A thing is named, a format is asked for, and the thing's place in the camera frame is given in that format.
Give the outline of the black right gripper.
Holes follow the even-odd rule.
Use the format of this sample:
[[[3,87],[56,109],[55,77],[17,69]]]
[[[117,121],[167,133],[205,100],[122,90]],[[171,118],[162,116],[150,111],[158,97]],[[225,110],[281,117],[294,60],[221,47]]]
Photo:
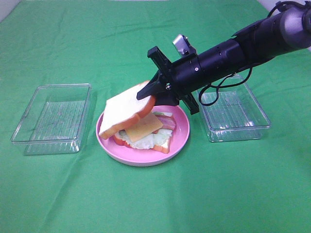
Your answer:
[[[202,74],[197,54],[190,54],[171,62],[157,47],[148,50],[147,57],[152,59],[158,71],[153,78],[137,93],[137,100],[147,96],[156,98],[155,106],[178,106],[182,100],[190,113],[199,112],[199,106],[192,92],[195,82]]]

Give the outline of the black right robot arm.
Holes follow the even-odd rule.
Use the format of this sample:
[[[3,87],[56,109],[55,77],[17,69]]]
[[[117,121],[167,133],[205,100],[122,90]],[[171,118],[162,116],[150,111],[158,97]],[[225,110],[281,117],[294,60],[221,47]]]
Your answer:
[[[180,59],[171,62],[158,47],[148,57],[158,70],[137,93],[137,99],[155,97],[156,105],[177,106],[181,101],[192,114],[199,111],[193,91],[223,77],[252,70],[278,55],[311,45],[311,3],[280,1],[264,19],[236,32],[233,37],[201,54],[184,35],[173,41]]]

